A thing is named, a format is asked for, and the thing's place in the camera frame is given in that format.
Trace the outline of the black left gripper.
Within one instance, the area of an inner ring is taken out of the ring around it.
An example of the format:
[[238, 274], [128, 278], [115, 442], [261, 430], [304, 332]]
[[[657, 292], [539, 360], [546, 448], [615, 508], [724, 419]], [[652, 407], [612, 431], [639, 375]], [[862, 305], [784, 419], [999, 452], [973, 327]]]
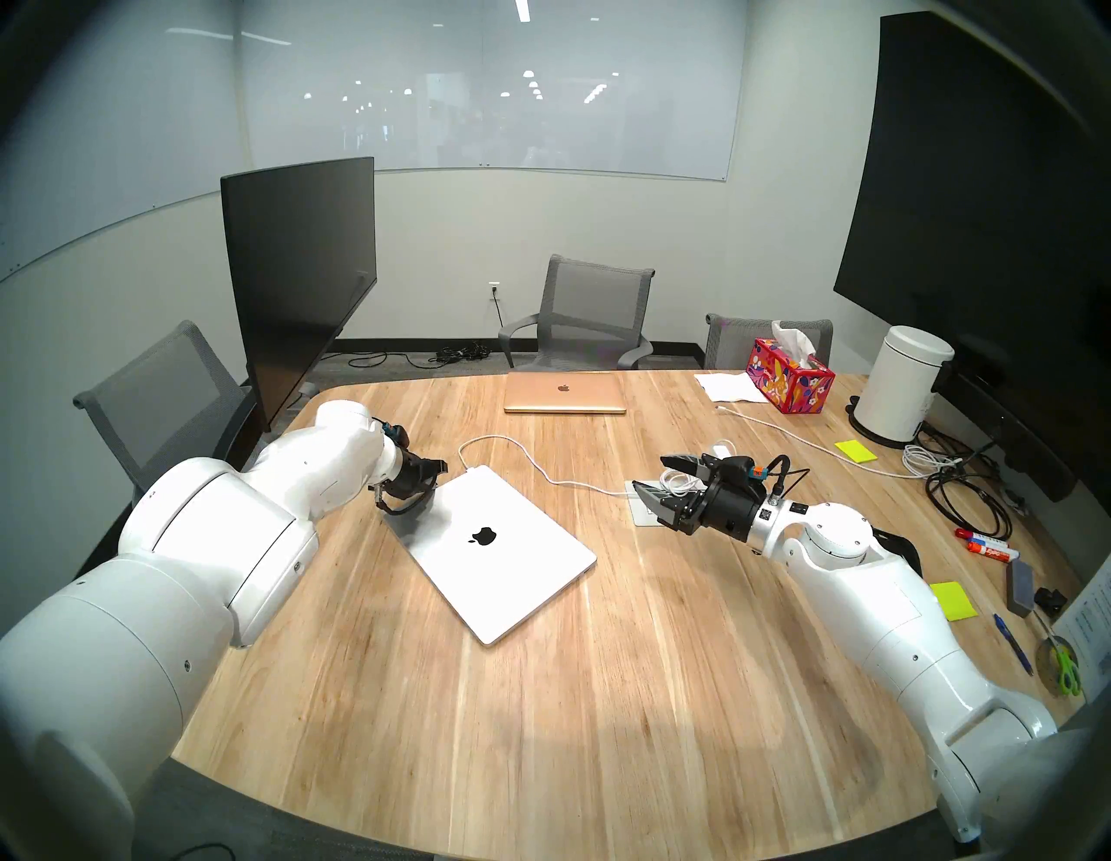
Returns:
[[382, 493], [401, 502], [416, 502], [434, 491], [441, 475], [449, 472], [444, 460], [422, 458], [399, 445], [394, 453], [396, 474], [382, 482]]

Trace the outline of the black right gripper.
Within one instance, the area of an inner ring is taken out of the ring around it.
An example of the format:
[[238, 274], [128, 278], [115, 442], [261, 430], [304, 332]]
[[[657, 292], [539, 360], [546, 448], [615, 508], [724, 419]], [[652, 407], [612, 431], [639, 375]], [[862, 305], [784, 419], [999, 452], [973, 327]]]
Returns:
[[712, 478], [718, 458], [709, 453], [672, 453], [660, 462], [673, 472], [692, 478], [661, 478], [653, 482], [631, 481], [631, 513], [635, 525], [680, 528], [691, 535], [699, 529], [714, 529], [734, 540], [748, 540], [768, 490], [763, 482], [742, 475], [715, 475], [698, 492], [697, 478]]

